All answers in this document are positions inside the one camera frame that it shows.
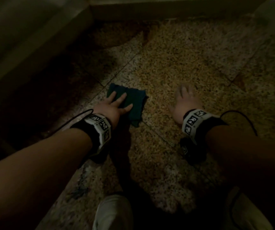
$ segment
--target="speckled floor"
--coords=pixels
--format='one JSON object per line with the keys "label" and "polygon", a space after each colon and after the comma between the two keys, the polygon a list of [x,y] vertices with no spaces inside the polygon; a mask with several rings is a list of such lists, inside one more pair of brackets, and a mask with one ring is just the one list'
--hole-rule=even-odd
{"label": "speckled floor", "polygon": [[[181,157],[181,130],[167,108],[179,83],[193,84],[208,111],[240,110],[275,141],[275,37],[249,16],[97,24],[9,98],[0,133],[18,149],[34,143],[104,98],[111,82],[149,96],[143,122],[130,128],[128,158],[131,178],[165,214],[188,218],[226,184],[209,155],[195,166]],[[242,116],[224,119],[253,134]],[[100,201],[121,190],[110,157],[88,161],[38,229],[90,229]]]}

